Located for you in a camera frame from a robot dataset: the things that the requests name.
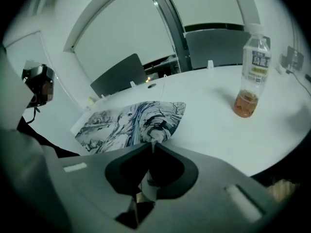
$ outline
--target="bottle label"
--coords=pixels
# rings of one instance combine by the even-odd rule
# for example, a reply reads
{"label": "bottle label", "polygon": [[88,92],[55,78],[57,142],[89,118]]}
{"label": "bottle label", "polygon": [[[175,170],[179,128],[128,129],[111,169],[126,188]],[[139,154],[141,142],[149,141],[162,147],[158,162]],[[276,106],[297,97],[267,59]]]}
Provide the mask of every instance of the bottle label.
{"label": "bottle label", "polygon": [[271,53],[244,49],[242,75],[245,79],[264,84],[268,75]]}

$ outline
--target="printed picture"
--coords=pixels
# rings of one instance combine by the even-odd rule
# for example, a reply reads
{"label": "printed picture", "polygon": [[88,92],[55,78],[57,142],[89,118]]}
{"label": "printed picture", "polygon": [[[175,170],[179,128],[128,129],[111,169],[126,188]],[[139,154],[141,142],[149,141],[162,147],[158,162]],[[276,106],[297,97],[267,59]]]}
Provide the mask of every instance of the printed picture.
{"label": "printed picture", "polygon": [[161,143],[173,135],[185,108],[182,102],[148,101],[95,112],[75,138],[91,154]]}

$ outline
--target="white table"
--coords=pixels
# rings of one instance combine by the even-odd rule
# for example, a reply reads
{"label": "white table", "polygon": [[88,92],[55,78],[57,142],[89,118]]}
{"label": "white table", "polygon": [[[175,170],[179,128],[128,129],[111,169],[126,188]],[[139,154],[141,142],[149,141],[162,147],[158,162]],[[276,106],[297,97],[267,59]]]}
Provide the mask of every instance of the white table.
{"label": "white table", "polygon": [[[311,128],[311,97],[293,75],[271,69],[254,114],[241,118],[232,105],[241,84],[241,66],[195,70],[161,78],[110,96],[74,125],[77,134],[95,112],[148,100],[186,103],[184,116],[164,145],[175,145],[227,161],[252,176],[292,151]],[[300,81],[311,91],[311,85]],[[157,85],[151,89],[151,83]]]}

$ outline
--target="bottle cap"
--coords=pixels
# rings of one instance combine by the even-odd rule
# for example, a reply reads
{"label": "bottle cap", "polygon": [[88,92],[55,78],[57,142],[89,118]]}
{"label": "bottle cap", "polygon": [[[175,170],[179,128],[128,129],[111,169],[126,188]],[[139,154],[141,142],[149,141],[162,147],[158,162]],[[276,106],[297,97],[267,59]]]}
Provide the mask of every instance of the bottle cap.
{"label": "bottle cap", "polygon": [[262,34],[263,35],[263,27],[257,23],[250,23],[249,24],[249,32],[251,34]]}

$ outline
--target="brown liquid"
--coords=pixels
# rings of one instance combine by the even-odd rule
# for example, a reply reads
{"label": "brown liquid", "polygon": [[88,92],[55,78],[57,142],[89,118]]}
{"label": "brown liquid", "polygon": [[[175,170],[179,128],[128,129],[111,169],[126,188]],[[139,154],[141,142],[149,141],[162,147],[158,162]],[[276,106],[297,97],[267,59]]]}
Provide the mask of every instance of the brown liquid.
{"label": "brown liquid", "polygon": [[258,98],[248,92],[240,91],[234,102],[233,111],[240,117],[250,117],[258,104]]}

